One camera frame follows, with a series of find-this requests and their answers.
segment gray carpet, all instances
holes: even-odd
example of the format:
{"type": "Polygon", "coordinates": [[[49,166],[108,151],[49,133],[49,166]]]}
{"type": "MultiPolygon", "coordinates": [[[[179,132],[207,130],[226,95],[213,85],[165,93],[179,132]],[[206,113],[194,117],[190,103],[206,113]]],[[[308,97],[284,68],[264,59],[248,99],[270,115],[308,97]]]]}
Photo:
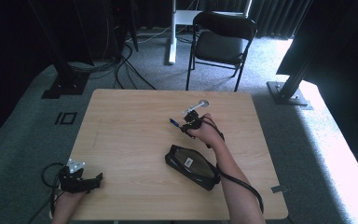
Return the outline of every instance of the gray carpet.
{"type": "MultiPolygon", "coordinates": [[[[280,183],[290,189],[284,193],[289,218],[268,223],[358,223],[358,206],[349,205],[340,195],[342,190],[337,187],[343,182],[336,179],[334,170],[329,170],[329,159],[349,154],[349,161],[339,166],[353,165],[358,170],[317,88],[309,83],[301,86],[310,100],[311,107],[307,108],[275,105],[269,95],[266,82],[284,78],[275,74],[288,46],[287,41],[256,39],[239,87],[239,91],[252,94],[280,183]]],[[[158,90],[183,91],[189,45],[178,42],[174,65],[167,64],[168,51],[167,38],[154,38],[140,43],[140,51],[133,52],[129,62],[158,90]]],[[[125,49],[123,54],[127,56],[129,51],[125,49]]],[[[49,188],[41,181],[42,169],[53,162],[67,162],[92,92],[119,86],[114,72],[99,72],[91,74],[83,95],[41,99],[56,75],[50,66],[36,77],[0,130],[0,223],[27,223],[43,205],[49,188]],[[74,123],[56,124],[60,113],[76,113],[74,123]]],[[[233,91],[235,78],[229,76],[225,69],[200,65],[193,73],[190,89],[233,91]]],[[[126,66],[118,70],[118,81],[125,89],[151,89],[126,66]]],[[[47,181],[52,181],[56,171],[48,170],[47,181]]],[[[48,207],[33,223],[49,223],[48,207]]]]}

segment tripod base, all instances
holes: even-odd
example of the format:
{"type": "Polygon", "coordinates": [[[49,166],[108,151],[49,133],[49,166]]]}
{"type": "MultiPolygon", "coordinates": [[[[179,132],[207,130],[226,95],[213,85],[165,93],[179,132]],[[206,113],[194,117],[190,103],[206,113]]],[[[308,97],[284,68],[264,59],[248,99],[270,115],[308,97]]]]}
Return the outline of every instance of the tripod base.
{"type": "Polygon", "coordinates": [[[267,86],[269,91],[274,98],[275,104],[277,105],[308,105],[308,101],[304,98],[303,94],[301,93],[300,89],[297,89],[295,94],[289,99],[282,98],[280,95],[280,91],[284,82],[276,82],[276,81],[269,81],[267,82],[267,86]]]}
{"type": "Polygon", "coordinates": [[[61,84],[61,77],[57,76],[50,90],[46,90],[43,93],[42,99],[59,99],[61,95],[81,95],[86,88],[89,76],[90,73],[78,74],[77,78],[73,81],[73,83],[71,83],[71,85],[65,86],[61,84]]]}

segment black cable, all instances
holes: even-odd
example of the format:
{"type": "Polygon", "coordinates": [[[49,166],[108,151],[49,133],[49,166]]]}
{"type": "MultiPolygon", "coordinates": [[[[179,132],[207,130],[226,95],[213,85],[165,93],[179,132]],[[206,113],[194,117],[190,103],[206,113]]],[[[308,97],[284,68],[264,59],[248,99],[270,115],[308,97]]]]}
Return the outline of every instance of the black cable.
{"type": "Polygon", "coordinates": [[[80,68],[76,67],[74,65],[69,65],[75,72],[79,73],[97,73],[97,72],[105,72],[105,71],[111,71],[114,69],[117,65],[117,61],[114,59],[111,59],[110,62],[104,63],[101,65],[93,66],[91,68],[80,68]]]}
{"type": "Polygon", "coordinates": [[[109,76],[109,75],[112,74],[114,71],[116,71],[115,68],[113,68],[111,71],[107,72],[106,74],[101,75],[100,77],[89,77],[89,80],[95,80],[95,79],[99,79],[99,78],[103,78],[103,77],[109,76]]]}
{"type": "MultiPolygon", "coordinates": [[[[118,71],[123,64],[126,64],[126,66],[128,65],[141,80],[143,80],[147,85],[149,85],[152,89],[155,90],[156,88],[150,82],[148,82],[144,77],[142,77],[141,74],[135,69],[135,67],[128,61],[128,59],[132,55],[132,48],[128,44],[125,44],[125,46],[129,49],[130,53],[127,57],[121,56],[121,64],[117,67],[117,70],[115,72],[116,80],[113,85],[113,88],[115,88],[116,83],[118,83],[118,85],[121,87],[121,89],[124,89],[123,85],[121,84],[120,80],[118,79],[118,71]]],[[[132,85],[135,87],[135,89],[138,89],[136,87],[135,83],[133,82],[132,78],[130,77],[130,75],[128,75],[128,76],[130,78],[132,85]]]]}
{"type": "Polygon", "coordinates": [[[43,168],[43,170],[42,170],[42,173],[41,173],[42,182],[43,182],[43,184],[45,184],[46,186],[48,186],[49,188],[51,188],[51,191],[52,191],[52,192],[50,193],[50,196],[48,197],[48,199],[46,199],[46,201],[42,204],[42,206],[40,206],[40,208],[39,208],[39,209],[34,213],[34,215],[29,219],[28,224],[31,224],[31,223],[34,221],[34,219],[42,212],[42,210],[48,205],[48,203],[50,203],[50,205],[51,205],[51,203],[55,204],[55,201],[62,195],[62,194],[60,194],[60,195],[57,197],[57,199],[54,199],[55,189],[57,189],[57,188],[59,187],[59,185],[57,185],[57,180],[58,180],[58,174],[60,173],[61,169],[60,169],[60,171],[55,175],[55,177],[54,177],[54,182],[53,182],[52,185],[50,185],[50,184],[46,181],[46,179],[45,179],[45,172],[46,172],[46,170],[47,170],[48,168],[52,167],[52,166],[55,166],[55,165],[63,166],[63,164],[60,163],[60,162],[54,162],[54,163],[52,163],[52,164],[50,164],[50,165],[47,165],[47,166],[46,166],[45,168],[43,168]]]}
{"type": "Polygon", "coordinates": [[[46,186],[48,186],[49,188],[53,188],[53,187],[57,188],[57,187],[58,187],[58,186],[51,186],[51,185],[46,181],[46,179],[45,179],[45,172],[46,172],[46,170],[47,170],[48,168],[52,167],[52,166],[55,166],[55,165],[63,166],[63,164],[60,163],[60,162],[54,162],[54,163],[52,163],[52,164],[50,164],[50,165],[47,165],[47,166],[42,170],[42,174],[41,174],[42,182],[43,182],[46,186]]]}
{"type": "Polygon", "coordinates": [[[287,220],[289,220],[290,223],[295,224],[295,222],[289,216],[287,217],[287,220]]]}
{"type": "Polygon", "coordinates": [[[216,164],[216,168],[217,168],[217,171],[220,173],[220,175],[222,175],[224,178],[226,178],[227,180],[230,180],[236,184],[239,184],[241,186],[243,186],[244,188],[250,190],[254,195],[255,197],[257,198],[258,200],[258,203],[260,205],[260,210],[261,210],[261,213],[264,213],[264,204],[263,204],[263,199],[261,198],[261,195],[257,192],[256,189],[254,189],[252,186],[246,184],[245,182],[231,176],[231,175],[227,175],[225,173],[222,172],[222,170],[220,170],[219,166],[216,164]]]}
{"type": "MultiPolygon", "coordinates": [[[[210,125],[211,127],[213,127],[213,128],[219,133],[219,135],[222,137],[223,141],[225,140],[223,134],[219,131],[219,129],[217,129],[217,126],[216,126],[216,124],[213,122],[212,119],[210,119],[210,118],[208,118],[208,117],[205,117],[205,116],[202,116],[202,117],[200,118],[200,121],[202,121],[202,122],[204,122],[204,123],[210,125]]],[[[243,186],[244,188],[250,190],[250,191],[255,195],[255,197],[257,198],[258,203],[259,203],[259,205],[260,205],[260,210],[261,210],[261,212],[264,213],[263,199],[261,198],[261,195],[257,192],[256,189],[254,189],[254,188],[253,188],[252,186],[250,186],[249,184],[247,184],[247,183],[245,183],[245,182],[243,182],[243,181],[241,181],[241,180],[239,180],[239,179],[237,179],[237,178],[235,178],[235,177],[233,177],[233,176],[231,176],[231,175],[227,175],[227,174],[223,173],[222,170],[220,170],[220,168],[219,168],[219,166],[218,166],[217,164],[216,164],[216,168],[217,168],[217,171],[220,173],[220,175],[222,175],[222,176],[225,177],[226,179],[228,179],[228,180],[230,180],[230,181],[232,181],[232,182],[234,182],[234,183],[236,183],[236,184],[239,184],[239,185],[243,186]]]]}

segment table top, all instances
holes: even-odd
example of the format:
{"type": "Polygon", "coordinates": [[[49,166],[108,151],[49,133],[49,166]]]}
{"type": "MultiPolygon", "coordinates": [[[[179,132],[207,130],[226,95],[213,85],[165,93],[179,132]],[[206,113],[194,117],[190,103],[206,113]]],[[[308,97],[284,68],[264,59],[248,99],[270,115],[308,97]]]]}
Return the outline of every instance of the table top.
{"type": "Polygon", "coordinates": [[[211,113],[237,164],[265,204],[265,219],[288,215],[269,150],[245,92],[96,90],[81,124],[71,159],[86,163],[83,177],[103,173],[73,220],[229,220],[221,184],[205,190],[165,163],[171,145],[199,151],[216,164],[214,153],[169,119],[185,124],[183,111],[199,100],[211,113]]]}

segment black chair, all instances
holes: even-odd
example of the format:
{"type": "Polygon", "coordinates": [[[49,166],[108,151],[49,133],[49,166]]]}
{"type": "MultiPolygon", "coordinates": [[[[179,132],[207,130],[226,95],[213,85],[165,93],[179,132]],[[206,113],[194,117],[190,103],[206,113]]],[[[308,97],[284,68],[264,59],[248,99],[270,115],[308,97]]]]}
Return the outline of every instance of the black chair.
{"type": "Polygon", "coordinates": [[[196,63],[203,63],[235,70],[231,77],[235,77],[240,69],[234,89],[237,91],[246,56],[256,32],[255,22],[243,15],[205,11],[199,13],[193,20],[193,41],[186,90],[188,91],[191,70],[195,70],[196,63]]]}

